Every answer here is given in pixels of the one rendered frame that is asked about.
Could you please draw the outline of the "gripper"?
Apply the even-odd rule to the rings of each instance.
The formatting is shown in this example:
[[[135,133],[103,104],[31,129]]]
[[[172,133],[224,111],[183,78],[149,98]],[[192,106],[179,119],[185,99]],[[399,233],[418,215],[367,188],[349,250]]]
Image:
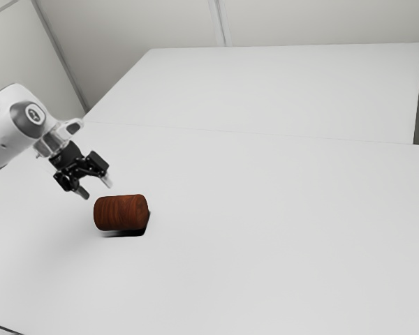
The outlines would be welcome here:
[[[113,186],[108,172],[110,165],[95,151],[90,151],[84,157],[74,141],[70,141],[48,160],[56,169],[53,177],[61,188],[84,200],[89,199],[89,193],[80,185],[81,178],[85,176],[99,178],[107,188]]]

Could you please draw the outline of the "brown wooden mug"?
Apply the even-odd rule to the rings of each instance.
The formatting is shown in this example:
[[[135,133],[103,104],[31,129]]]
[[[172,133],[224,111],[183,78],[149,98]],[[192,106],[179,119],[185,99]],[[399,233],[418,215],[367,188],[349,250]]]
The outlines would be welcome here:
[[[94,203],[93,219],[101,231],[144,230],[149,217],[147,200],[141,194],[104,196]]]

